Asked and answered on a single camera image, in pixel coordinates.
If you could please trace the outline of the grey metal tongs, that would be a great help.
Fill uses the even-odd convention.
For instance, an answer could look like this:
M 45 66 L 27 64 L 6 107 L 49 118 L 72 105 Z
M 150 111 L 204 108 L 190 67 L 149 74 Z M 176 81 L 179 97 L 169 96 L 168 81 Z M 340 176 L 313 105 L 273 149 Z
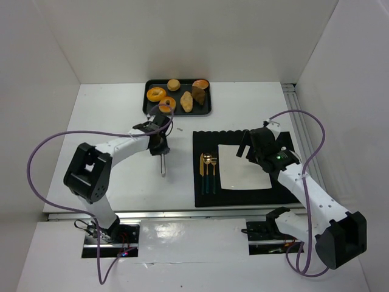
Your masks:
M 160 174 L 163 178 L 166 176 L 165 154 L 161 154 L 160 156 Z

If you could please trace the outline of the long yellow bread roll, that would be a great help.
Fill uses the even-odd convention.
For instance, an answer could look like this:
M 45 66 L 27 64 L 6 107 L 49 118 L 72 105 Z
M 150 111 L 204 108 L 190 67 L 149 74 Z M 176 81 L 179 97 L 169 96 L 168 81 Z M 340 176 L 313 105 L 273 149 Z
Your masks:
M 190 113 L 193 109 L 193 98 L 189 91 L 185 91 L 180 99 L 180 104 L 185 113 Z

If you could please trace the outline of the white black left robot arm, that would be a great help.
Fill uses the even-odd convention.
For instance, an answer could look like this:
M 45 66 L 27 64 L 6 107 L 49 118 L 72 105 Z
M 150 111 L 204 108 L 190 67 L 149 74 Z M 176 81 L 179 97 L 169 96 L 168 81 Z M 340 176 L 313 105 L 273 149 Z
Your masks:
M 148 150 L 151 155 L 160 156 L 160 173 L 165 176 L 165 155 L 170 152 L 166 131 L 170 123 L 169 117 L 157 113 L 116 139 L 98 145 L 84 142 L 77 147 L 63 182 L 95 216 L 94 226 L 100 228 L 96 237 L 113 243 L 129 233 L 106 196 L 111 170 L 130 156 Z

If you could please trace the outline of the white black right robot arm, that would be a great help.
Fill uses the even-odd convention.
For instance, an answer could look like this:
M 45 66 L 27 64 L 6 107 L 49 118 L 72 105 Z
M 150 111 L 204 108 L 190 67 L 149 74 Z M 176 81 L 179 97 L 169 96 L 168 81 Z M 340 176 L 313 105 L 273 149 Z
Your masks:
M 307 210 L 305 219 L 289 208 L 279 207 L 266 215 L 271 232 L 291 235 L 310 243 L 322 263 L 337 269 L 367 250 L 367 220 L 336 202 L 303 168 L 297 156 L 278 142 L 280 124 L 267 120 L 263 127 L 243 132 L 236 153 L 290 191 Z

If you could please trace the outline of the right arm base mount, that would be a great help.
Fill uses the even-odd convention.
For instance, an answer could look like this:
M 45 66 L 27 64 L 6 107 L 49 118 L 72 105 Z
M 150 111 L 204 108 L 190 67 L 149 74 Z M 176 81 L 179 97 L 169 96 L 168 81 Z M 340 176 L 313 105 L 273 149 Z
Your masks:
M 247 221 L 241 232 L 247 236 L 251 256 L 285 254 L 290 247 L 291 253 L 298 252 L 299 240 L 271 229 L 266 221 Z

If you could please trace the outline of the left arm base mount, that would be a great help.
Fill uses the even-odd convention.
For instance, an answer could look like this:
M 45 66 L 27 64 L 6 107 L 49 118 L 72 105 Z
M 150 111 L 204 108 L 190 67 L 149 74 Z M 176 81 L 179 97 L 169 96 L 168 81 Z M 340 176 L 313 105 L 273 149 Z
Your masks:
M 93 221 L 77 219 L 74 221 L 77 229 L 84 231 L 84 243 L 81 257 L 84 259 L 97 258 L 97 230 Z M 124 224 L 113 238 L 107 237 L 104 233 L 100 237 L 100 257 L 115 258 L 137 257 L 139 244 L 140 226 L 138 224 Z

